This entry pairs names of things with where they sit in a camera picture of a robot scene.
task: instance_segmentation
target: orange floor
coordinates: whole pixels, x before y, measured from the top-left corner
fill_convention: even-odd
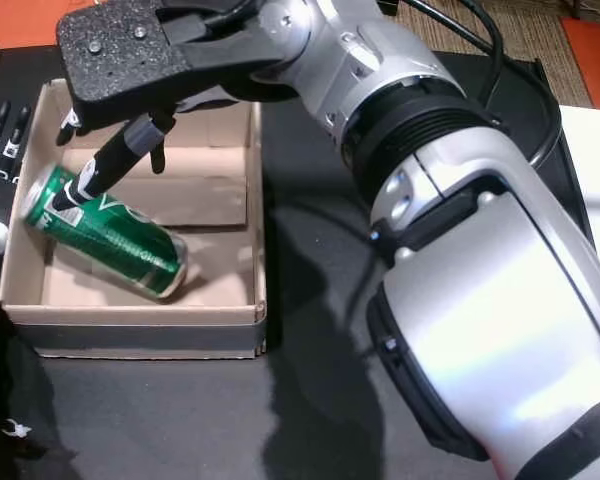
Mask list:
[[[594,107],[600,108],[600,24],[565,18],[567,38],[589,90]]]
[[[0,47],[55,43],[56,23],[66,12],[93,0],[0,0]]]

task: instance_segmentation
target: can label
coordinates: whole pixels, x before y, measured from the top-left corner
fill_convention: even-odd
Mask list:
[[[56,166],[41,179],[25,221],[60,243],[92,257],[132,284],[168,296],[186,269],[184,242],[109,194],[61,212],[53,197],[74,175]]]

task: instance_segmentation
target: robotic hand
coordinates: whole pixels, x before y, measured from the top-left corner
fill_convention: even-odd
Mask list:
[[[159,164],[176,111],[295,92],[392,253],[369,327],[431,444],[503,480],[600,479],[600,264],[518,147],[373,0],[211,4],[109,0],[61,20],[65,130],[135,120],[56,208],[148,152]]]

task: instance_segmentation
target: cardboard box wall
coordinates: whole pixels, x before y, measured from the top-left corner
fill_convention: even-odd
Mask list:
[[[73,171],[114,126],[57,147],[70,99],[43,87],[14,199],[0,300],[19,332],[45,356],[251,358],[266,317],[260,110],[238,104],[178,117],[164,174],[143,159],[112,193],[175,231],[189,246],[189,272],[170,303],[143,297],[101,267],[27,226],[18,212],[42,170]]]

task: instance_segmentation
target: black tabletop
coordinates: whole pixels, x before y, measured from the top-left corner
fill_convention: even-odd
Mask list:
[[[443,61],[478,88],[483,58]],[[523,148],[537,141],[542,109],[519,80],[503,79],[494,106]],[[365,309],[383,266],[330,142],[298,100],[265,106],[263,127],[272,351],[254,361],[41,360],[13,340],[12,415],[50,447],[19,463],[21,478],[495,478],[489,464],[428,445],[370,350]],[[568,165],[550,165],[548,181],[581,221]]]

